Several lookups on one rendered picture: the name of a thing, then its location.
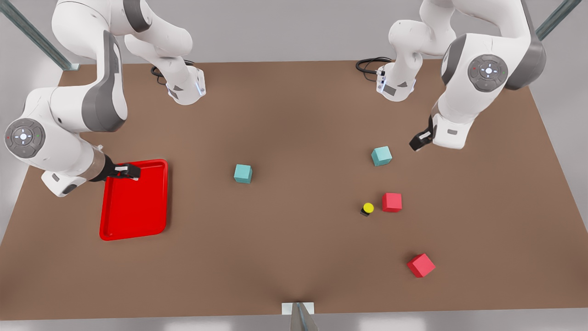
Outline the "red plastic tray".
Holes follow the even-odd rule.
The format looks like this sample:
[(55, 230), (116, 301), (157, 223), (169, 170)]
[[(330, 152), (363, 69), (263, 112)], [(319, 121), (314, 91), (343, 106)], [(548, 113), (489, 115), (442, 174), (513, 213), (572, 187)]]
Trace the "red plastic tray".
[(168, 163), (143, 160), (138, 180), (111, 178), (105, 182), (99, 235), (105, 241), (121, 240), (164, 231), (167, 223)]

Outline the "red cube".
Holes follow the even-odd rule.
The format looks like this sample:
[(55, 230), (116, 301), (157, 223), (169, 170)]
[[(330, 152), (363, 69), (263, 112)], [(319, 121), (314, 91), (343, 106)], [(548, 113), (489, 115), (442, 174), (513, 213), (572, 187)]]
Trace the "red cube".
[(415, 277), (425, 277), (435, 269), (435, 265), (427, 254), (418, 254), (406, 263)]
[(399, 212), (402, 210), (402, 195), (399, 193), (384, 193), (382, 196), (382, 210), (384, 212)]

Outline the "silver frame post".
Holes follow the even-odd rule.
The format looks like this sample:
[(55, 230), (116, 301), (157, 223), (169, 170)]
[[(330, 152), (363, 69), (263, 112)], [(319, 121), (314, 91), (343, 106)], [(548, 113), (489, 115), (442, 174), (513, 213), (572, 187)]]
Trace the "silver frame post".
[(312, 315), (315, 313), (314, 302), (282, 303), (282, 314), (290, 315), (289, 331), (319, 331)]
[(544, 40), (581, 2), (582, 0), (563, 0), (536, 29), (538, 40)]
[(9, 0), (0, 0), (0, 13), (36, 44), (61, 70), (77, 71), (80, 68), (79, 63), (70, 62)]

